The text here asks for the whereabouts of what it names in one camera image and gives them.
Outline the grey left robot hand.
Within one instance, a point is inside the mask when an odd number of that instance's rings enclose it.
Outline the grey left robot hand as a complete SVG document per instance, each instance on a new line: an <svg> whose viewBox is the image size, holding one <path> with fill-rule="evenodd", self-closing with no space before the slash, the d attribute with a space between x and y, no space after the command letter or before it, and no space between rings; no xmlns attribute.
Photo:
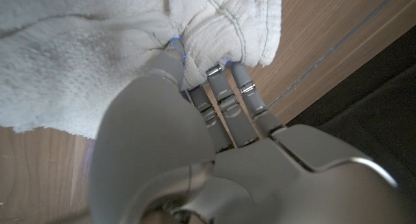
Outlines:
<svg viewBox="0 0 416 224"><path fill-rule="evenodd" d="M347 143L287 127L235 62L180 91L185 50L170 40L108 107L90 166L94 223L414 223L392 176Z"/></svg>

